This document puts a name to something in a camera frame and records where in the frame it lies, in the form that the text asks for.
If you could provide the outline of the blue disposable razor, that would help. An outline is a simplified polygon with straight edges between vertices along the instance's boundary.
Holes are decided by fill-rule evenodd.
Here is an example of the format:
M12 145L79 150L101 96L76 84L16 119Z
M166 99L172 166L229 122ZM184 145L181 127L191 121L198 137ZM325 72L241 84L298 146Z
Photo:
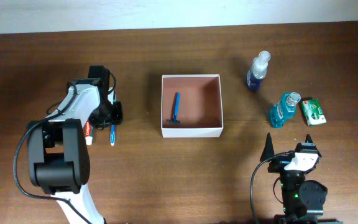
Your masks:
M179 105L180 105L180 92L176 92L173 101L172 116L167 120L169 123L173 123L173 124L181 123L181 121L178 120Z

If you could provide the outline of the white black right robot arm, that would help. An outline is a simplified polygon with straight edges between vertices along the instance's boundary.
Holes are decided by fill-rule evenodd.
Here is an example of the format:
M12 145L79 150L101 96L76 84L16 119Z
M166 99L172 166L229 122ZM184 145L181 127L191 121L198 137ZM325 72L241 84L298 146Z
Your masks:
M268 163L268 172L279 175L282 191L283 215L275 215L278 224L340 223L337 219L321 220L328 188L306 175L316 169L321 153L309 134L292 151L274 153L272 137L267 134L260 163Z

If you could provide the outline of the blue white toothbrush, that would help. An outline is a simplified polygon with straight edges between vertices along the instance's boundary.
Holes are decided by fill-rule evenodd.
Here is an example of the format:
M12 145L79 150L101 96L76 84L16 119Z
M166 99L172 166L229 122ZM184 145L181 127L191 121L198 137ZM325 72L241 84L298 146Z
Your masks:
M115 142L116 142L115 125L112 125L112 126L111 126L110 136L109 136L109 142L110 142L110 145L111 145L111 146L114 146L114 145L115 145Z

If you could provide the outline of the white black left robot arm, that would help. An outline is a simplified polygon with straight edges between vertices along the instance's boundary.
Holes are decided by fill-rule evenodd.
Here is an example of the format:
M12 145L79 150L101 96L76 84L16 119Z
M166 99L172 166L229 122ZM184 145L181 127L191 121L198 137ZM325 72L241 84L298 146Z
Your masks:
M27 127L29 179L43 190L41 200L56 201L70 223L105 223L93 202L88 181L90 156L84 128L103 130L123 121L116 99L116 78L102 65L92 65L87 78L68 82L58 107Z

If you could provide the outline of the dark blue spray bottle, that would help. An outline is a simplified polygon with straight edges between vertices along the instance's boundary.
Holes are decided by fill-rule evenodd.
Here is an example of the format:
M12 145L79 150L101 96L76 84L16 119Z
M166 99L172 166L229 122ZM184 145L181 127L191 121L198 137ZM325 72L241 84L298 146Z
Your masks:
M261 87L267 74L267 67L269 65L270 58L270 52L263 50L253 59L246 76L247 88L250 91L256 92Z

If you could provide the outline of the green Colgate toothpaste tube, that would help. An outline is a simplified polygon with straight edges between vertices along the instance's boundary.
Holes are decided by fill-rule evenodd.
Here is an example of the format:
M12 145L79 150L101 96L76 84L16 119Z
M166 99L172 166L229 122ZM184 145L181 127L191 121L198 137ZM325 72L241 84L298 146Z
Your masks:
M88 146L93 144L93 127L89 120L85 123L85 141Z

